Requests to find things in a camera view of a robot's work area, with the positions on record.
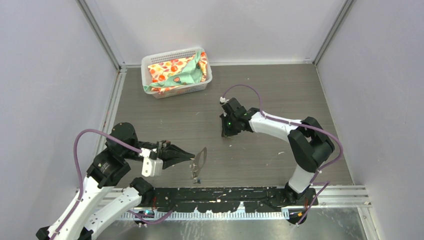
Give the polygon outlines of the floral cloth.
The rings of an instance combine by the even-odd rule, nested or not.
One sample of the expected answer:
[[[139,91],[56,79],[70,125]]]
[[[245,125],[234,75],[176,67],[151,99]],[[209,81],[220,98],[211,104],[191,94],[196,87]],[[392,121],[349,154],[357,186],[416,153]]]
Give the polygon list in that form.
[[[151,83],[143,88],[148,92],[164,93],[207,80],[207,54],[197,51],[192,56],[151,64],[147,67]]]

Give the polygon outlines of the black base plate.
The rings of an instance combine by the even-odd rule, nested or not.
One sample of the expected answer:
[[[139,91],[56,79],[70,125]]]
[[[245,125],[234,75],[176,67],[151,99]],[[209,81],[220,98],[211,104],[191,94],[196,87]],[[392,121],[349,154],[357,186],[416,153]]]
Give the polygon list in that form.
[[[276,186],[262,187],[157,187],[142,196],[138,207],[153,208],[160,212],[212,213],[235,212],[244,207],[246,213],[280,212],[283,207],[317,205],[314,188],[304,193],[290,193]]]

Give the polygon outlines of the white plastic basket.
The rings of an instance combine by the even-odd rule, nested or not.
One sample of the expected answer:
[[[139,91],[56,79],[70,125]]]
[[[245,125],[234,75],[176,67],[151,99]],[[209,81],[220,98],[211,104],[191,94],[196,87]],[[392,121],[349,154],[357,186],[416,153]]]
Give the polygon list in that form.
[[[143,90],[156,99],[205,90],[212,78],[202,47],[148,55],[141,62]]]

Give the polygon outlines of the metal key organizer plate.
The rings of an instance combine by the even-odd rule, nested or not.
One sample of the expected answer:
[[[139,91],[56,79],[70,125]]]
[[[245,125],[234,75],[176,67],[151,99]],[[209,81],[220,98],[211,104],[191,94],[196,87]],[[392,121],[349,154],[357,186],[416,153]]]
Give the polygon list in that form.
[[[190,170],[191,170],[191,178],[192,181],[194,179],[199,178],[200,172],[202,168],[204,167],[207,160],[207,148],[204,147],[192,160],[190,164]]]

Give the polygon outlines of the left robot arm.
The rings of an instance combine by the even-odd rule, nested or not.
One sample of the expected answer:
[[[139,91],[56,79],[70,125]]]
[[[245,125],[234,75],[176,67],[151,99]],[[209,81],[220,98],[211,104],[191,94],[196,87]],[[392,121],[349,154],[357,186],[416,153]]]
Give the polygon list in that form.
[[[95,156],[83,176],[78,161],[78,143],[85,133],[106,137],[106,148]],[[145,180],[157,176],[173,165],[195,159],[168,140],[156,143],[140,141],[134,126],[129,122],[116,124],[110,134],[96,129],[80,132],[73,145],[74,163],[79,189],[63,214],[55,223],[40,228],[39,240],[95,240],[100,233],[123,213],[140,205],[148,207],[154,199],[154,187]],[[95,211],[104,197],[130,171],[128,160],[143,163],[141,177],[136,177],[125,191],[99,211]]]

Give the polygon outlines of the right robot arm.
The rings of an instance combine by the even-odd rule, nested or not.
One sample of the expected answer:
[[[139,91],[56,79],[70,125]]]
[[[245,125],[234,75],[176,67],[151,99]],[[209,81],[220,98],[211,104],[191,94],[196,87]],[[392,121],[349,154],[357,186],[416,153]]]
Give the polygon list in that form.
[[[313,117],[291,120],[261,113],[258,108],[246,109],[236,98],[219,100],[223,113],[222,137],[235,136],[243,131],[266,134],[289,143],[296,167],[292,177],[284,186],[283,200],[299,205],[318,168],[328,160],[335,150],[329,136]]]

